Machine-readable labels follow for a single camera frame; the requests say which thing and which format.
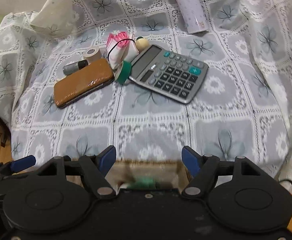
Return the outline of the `grey desk calculator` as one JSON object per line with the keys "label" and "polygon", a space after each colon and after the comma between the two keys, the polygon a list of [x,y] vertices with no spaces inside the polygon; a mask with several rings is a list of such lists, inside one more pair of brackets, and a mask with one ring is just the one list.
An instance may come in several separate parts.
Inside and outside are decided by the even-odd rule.
{"label": "grey desk calculator", "polygon": [[179,103],[189,104],[208,72],[208,64],[150,45],[133,61],[129,79]]}

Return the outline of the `white lace floral sofa cover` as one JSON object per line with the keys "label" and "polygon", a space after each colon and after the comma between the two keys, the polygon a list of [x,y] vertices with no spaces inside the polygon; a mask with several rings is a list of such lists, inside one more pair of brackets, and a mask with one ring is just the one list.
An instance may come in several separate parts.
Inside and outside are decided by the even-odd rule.
{"label": "white lace floral sofa cover", "polygon": [[[247,157],[292,180],[292,0],[46,0],[0,18],[0,118],[11,155],[43,165],[109,145],[119,160],[168,161],[184,146],[221,160]],[[205,30],[190,32],[191,14]],[[125,83],[67,107],[64,67],[92,46],[112,67],[121,46],[149,51]]]}

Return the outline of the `black cream round ball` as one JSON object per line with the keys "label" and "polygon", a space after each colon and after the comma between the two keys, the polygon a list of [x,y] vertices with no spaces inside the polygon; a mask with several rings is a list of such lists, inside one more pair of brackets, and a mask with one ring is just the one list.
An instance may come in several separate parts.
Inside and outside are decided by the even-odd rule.
{"label": "black cream round ball", "polygon": [[148,48],[149,46],[149,41],[144,38],[144,37],[137,37],[136,41],[135,41],[135,47],[137,48],[137,50],[141,53],[143,50],[145,50],[146,48]]}

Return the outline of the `green tape roll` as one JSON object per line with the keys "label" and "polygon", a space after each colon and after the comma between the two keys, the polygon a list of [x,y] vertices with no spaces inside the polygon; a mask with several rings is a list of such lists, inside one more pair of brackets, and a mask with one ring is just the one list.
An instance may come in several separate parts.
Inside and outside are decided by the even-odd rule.
{"label": "green tape roll", "polygon": [[131,73],[131,63],[127,61],[122,61],[115,72],[114,79],[117,83],[123,85],[126,80],[129,78]]}

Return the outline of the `purple thermos bottle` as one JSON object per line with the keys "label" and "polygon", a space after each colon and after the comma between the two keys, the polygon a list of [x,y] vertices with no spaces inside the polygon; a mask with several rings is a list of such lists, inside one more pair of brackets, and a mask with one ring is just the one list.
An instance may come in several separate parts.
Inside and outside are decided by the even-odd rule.
{"label": "purple thermos bottle", "polygon": [[206,16],[199,0],[176,0],[176,2],[189,34],[208,30]]}

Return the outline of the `beige tape roll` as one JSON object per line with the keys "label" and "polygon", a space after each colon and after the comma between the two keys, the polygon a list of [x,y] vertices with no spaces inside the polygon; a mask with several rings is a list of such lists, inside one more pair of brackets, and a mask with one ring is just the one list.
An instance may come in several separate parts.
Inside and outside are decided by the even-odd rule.
{"label": "beige tape roll", "polygon": [[83,53],[83,57],[85,58],[85,60],[87,60],[89,64],[101,59],[102,55],[100,48],[97,46],[91,46]]}

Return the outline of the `brown leather wallet case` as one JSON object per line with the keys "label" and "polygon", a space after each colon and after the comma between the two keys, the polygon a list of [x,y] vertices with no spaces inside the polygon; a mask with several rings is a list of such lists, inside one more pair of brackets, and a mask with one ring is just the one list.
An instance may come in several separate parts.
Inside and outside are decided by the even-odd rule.
{"label": "brown leather wallet case", "polygon": [[96,60],[55,83],[54,102],[58,108],[64,108],[113,81],[113,70],[107,60]]}

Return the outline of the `dark grey small bottle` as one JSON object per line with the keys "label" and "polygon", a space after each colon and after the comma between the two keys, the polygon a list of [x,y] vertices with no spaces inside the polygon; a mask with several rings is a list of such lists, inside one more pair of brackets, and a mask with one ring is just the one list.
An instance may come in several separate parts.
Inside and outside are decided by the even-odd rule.
{"label": "dark grey small bottle", "polygon": [[73,62],[73,63],[67,64],[63,67],[63,73],[64,73],[64,75],[68,76],[68,75],[71,75],[71,74],[77,72],[80,69],[85,68],[86,66],[88,66],[87,60]]}

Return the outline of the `pink white folded handkerchief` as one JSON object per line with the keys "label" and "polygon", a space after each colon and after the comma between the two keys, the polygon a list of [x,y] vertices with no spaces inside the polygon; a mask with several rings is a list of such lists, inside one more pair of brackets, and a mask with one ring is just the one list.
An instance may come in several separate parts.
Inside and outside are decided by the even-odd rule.
{"label": "pink white folded handkerchief", "polygon": [[138,54],[133,34],[129,35],[126,31],[109,34],[106,42],[106,57],[113,70],[116,70],[122,61],[132,62]]}

